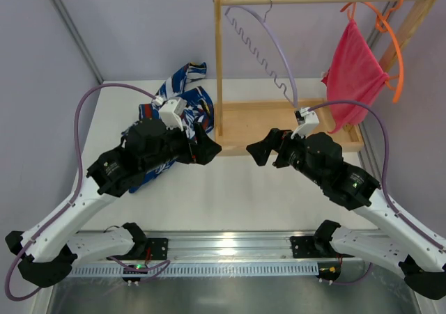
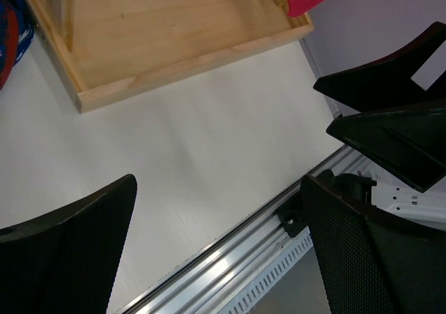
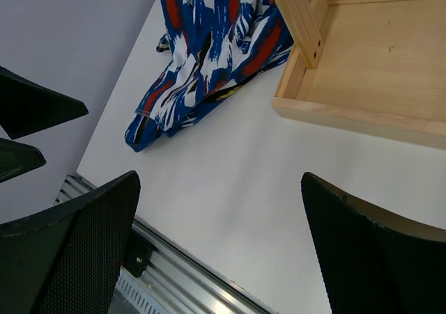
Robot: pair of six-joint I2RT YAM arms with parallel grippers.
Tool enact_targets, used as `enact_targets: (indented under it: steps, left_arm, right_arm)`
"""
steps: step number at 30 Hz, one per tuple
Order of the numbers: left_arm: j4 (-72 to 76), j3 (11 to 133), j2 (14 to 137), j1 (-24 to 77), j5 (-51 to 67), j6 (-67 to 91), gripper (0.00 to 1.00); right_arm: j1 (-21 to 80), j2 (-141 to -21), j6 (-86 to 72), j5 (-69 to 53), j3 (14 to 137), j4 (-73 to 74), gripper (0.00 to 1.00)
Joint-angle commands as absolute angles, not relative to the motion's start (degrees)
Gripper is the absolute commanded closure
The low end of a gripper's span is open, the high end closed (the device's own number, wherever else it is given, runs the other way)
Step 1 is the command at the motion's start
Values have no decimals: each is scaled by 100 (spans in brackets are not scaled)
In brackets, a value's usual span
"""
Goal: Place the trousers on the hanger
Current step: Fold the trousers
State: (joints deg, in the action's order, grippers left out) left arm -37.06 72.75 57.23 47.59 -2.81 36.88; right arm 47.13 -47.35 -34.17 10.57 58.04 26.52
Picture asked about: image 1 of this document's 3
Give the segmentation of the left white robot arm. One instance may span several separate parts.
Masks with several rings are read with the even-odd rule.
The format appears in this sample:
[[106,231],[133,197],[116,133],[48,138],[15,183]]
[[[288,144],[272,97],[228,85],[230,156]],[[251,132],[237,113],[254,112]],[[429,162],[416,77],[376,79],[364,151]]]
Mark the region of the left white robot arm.
[[206,165],[221,152],[199,123],[194,138],[145,118],[132,126],[115,148],[88,168],[75,192],[32,229],[12,231],[6,244],[16,255],[22,278],[40,288],[62,281],[73,267],[105,258],[137,259],[147,238],[135,223],[93,237],[79,230],[101,209],[140,185],[145,175],[170,161]]

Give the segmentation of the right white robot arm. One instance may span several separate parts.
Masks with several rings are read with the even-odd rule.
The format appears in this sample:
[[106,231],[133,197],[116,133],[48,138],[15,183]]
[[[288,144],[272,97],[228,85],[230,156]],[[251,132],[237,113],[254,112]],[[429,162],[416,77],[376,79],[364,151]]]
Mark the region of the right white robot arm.
[[344,161],[342,149],[325,133],[293,136],[274,128],[263,140],[246,147],[258,166],[277,152],[276,168],[291,166],[316,184],[323,195],[380,228],[387,240],[361,235],[325,220],[314,233],[323,254],[355,256],[401,277],[416,293],[439,300],[445,297],[445,250],[428,242],[386,201],[379,182],[365,170]]

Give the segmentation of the blue patterned trousers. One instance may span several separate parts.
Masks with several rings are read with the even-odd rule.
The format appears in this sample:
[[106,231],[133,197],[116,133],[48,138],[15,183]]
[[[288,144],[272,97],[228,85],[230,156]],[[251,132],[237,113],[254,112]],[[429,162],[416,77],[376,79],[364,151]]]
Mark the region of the blue patterned trousers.
[[[186,107],[181,115],[183,127],[186,128],[186,134],[189,139],[196,140],[193,124],[201,123],[206,133],[210,133],[215,126],[214,104],[211,97],[202,86],[197,86],[186,90],[192,82],[200,81],[206,77],[207,65],[203,63],[187,63],[168,78],[158,89],[156,96],[169,100],[173,97],[179,97],[186,101]],[[152,104],[139,105],[139,120],[143,118],[160,118],[160,106]],[[171,161],[161,165],[155,170],[145,174],[143,182],[131,187],[128,192],[134,194],[144,185],[152,182],[162,173],[168,171],[176,162]]]

